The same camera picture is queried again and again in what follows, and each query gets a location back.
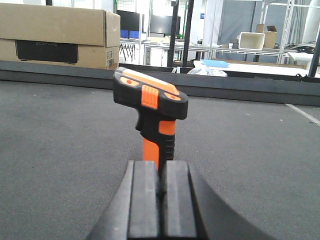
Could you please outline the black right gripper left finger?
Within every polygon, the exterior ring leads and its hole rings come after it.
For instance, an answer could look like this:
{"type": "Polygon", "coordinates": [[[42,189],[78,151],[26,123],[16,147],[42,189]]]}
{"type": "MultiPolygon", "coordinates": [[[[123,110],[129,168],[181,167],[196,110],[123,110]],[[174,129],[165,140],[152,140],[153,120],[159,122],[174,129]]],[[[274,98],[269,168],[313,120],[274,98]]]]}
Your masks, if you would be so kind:
{"type": "Polygon", "coordinates": [[[128,162],[117,192],[87,240],[160,238],[159,178],[153,161],[128,162]]]}

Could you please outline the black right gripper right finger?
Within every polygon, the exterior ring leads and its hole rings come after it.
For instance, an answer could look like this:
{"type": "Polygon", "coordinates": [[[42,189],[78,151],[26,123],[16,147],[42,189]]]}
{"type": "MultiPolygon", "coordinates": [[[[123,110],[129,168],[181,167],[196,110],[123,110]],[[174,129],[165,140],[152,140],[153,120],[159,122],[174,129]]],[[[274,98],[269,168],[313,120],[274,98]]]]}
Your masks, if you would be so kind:
{"type": "Polygon", "coordinates": [[[232,209],[185,161],[167,161],[162,175],[164,240],[272,240],[232,209]]]}

